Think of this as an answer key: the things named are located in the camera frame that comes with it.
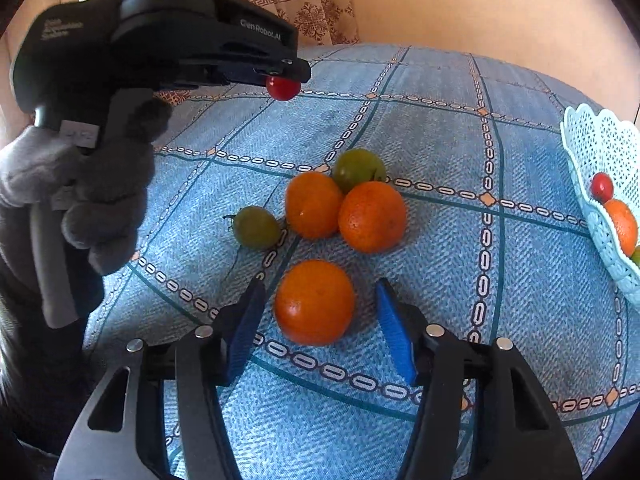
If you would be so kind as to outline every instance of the metal screw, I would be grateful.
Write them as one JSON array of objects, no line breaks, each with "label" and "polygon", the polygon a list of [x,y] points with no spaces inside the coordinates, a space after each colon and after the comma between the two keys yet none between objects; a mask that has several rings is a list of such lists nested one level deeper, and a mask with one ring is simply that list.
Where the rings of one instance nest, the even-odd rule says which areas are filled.
[{"label": "metal screw", "polygon": [[127,343],[127,352],[140,352],[145,346],[145,342],[142,339],[132,339]]},{"label": "metal screw", "polygon": [[511,350],[513,348],[513,341],[508,337],[499,337],[495,340],[500,350]]},{"label": "metal screw", "polygon": [[427,325],[427,334],[431,337],[441,337],[444,335],[444,329],[438,324]]},{"label": "metal screw", "polygon": [[213,334],[211,325],[200,325],[195,331],[195,335],[198,339],[206,339]]}]

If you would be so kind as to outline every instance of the table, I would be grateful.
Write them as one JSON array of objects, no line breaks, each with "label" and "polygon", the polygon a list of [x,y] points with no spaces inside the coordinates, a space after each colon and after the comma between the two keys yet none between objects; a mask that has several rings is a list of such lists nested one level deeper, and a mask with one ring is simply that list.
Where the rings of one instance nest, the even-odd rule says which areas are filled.
[{"label": "table", "polygon": [[[96,375],[126,342],[173,340],[233,303],[248,280],[268,294],[287,268],[325,258],[358,295],[348,334],[305,348],[280,333],[271,302],[244,375],[220,391],[243,478],[394,478],[420,391],[396,374],[373,283],[460,337],[508,336],[554,402],[585,474],[613,446],[640,394],[640,315],[602,265],[562,151],[564,108],[589,98],[549,76],[471,54],[396,45],[305,50],[312,79],[274,102],[261,88],[178,91],[159,140],[139,250],[106,279],[86,349]],[[385,161],[408,207],[395,250],[365,256],[339,237],[288,233],[269,253],[239,250],[222,217],[242,206],[284,214],[302,171],[329,171],[364,147]],[[465,389],[456,476],[470,453]],[[166,392],[172,471],[184,475],[175,387]]]}]

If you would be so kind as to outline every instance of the fruit bowl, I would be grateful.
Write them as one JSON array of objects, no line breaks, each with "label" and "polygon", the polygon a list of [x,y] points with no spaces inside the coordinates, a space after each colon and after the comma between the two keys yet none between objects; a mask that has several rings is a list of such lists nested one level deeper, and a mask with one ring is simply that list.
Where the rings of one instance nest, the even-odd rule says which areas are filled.
[{"label": "fruit bowl", "polygon": [[640,134],[631,122],[619,121],[610,110],[596,115],[587,104],[565,110],[560,132],[591,239],[619,290],[640,311],[640,269],[620,249],[611,218],[589,191],[593,176],[607,173],[613,181],[613,197],[626,203],[636,221],[640,220]]}]

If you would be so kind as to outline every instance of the green tomato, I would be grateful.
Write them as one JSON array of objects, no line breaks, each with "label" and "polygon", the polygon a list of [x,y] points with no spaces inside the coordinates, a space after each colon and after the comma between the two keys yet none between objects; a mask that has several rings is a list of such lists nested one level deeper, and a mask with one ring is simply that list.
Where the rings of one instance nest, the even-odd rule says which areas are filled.
[{"label": "green tomato", "polygon": [[280,239],[278,221],[263,207],[250,205],[243,207],[237,215],[224,218],[233,219],[234,236],[243,247],[263,251]]},{"label": "green tomato", "polygon": [[358,184],[370,180],[386,180],[384,162],[375,153],[364,148],[347,150],[335,163],[332,177],[344,194],[347,194]]},{"label": "green tomato", "polygon": [[640,246],[636,247],[636,250],[631,255],[631,261],[640,267]]}]

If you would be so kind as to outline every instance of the orange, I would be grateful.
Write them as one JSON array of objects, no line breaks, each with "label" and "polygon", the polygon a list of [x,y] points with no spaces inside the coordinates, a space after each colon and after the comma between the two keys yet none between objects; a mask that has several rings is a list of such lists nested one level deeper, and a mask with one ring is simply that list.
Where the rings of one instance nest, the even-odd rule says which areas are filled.
[{"label": "orange", "polygon": [[355,293],[346,273],[324,260],[307,260],[284,275],[273,313],[294,343],[324,346],[342,337],[354,308]]},{"label": "orange", "polygon": [[338,211],[344,195],[334,180],[317,171],[294,177],[287,186],[287,222],[308,240],[328,238],[338,231]]},{"label": "orange", "polygon": [[604,209],[609,213],[613,226],[616,228],[620,249],[630,258],[636,250],[638,242],[638,222],[636,222],[631,209],[624,202],[615,198],[606,202]]},{"label": "orange", "polygon": [[351,247],[362,253],[379,253],[402,239],[406,206],[389,184],[365,182],[354,187],[342,202],[338,225]]}]

